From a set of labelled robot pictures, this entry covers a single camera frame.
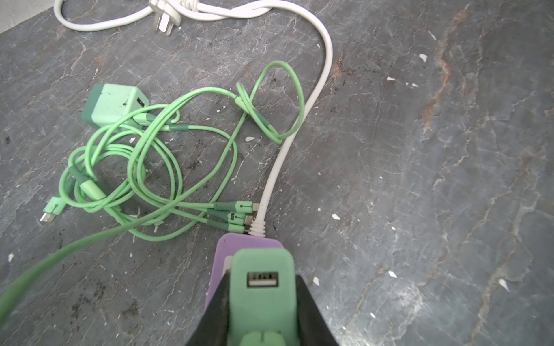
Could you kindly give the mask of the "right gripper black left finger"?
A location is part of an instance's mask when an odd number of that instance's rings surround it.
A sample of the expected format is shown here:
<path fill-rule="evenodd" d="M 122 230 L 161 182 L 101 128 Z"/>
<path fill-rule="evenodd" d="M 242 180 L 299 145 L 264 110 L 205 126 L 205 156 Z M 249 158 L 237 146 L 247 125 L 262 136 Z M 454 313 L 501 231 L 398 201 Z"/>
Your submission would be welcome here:
<path fill-rule="evenodd" d="M 225 346 L 229 332 L 230 274 L 221 279 L 187 346 Z"/>

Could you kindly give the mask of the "purple small power strip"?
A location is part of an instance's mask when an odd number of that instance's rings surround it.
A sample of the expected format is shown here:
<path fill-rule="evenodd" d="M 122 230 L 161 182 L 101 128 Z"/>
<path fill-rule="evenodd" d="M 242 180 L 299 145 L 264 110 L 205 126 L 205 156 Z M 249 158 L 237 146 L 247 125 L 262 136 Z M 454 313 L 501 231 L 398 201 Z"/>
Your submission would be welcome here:
<path fill-rule="evenodd" d="M 216 245 L 204 310 L 209 307 L 220 282 L 232 271 L 233 265 L 247 267 L 248 260 L 255 262 L 263 257 L 262 254 L 269 252 L 272 255 L 277 249 L 284 249 L 284 246 L 275 239 L 235 233 L 224 235 Z"/>

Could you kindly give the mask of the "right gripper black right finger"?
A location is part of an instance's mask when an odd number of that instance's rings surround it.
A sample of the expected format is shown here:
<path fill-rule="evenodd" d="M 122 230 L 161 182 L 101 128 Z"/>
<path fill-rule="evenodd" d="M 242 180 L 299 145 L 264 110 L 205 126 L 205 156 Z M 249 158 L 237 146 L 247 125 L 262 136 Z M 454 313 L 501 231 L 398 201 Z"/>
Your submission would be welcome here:
<path fill-rule="evenodd" d="M 338 346 L 301 275 L 296 275 L 296 292 L 300 345 Z"/>

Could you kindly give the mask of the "green charger plug with cable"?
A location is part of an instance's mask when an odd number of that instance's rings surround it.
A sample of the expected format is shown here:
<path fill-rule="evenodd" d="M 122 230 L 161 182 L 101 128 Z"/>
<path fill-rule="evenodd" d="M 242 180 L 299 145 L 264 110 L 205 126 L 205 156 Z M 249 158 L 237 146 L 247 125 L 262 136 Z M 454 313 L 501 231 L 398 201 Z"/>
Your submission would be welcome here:
<path fill-rule="evenodd" d="M 300 345 L 294 261 L 285 249 L 233 265 L 227 345 Z"/>

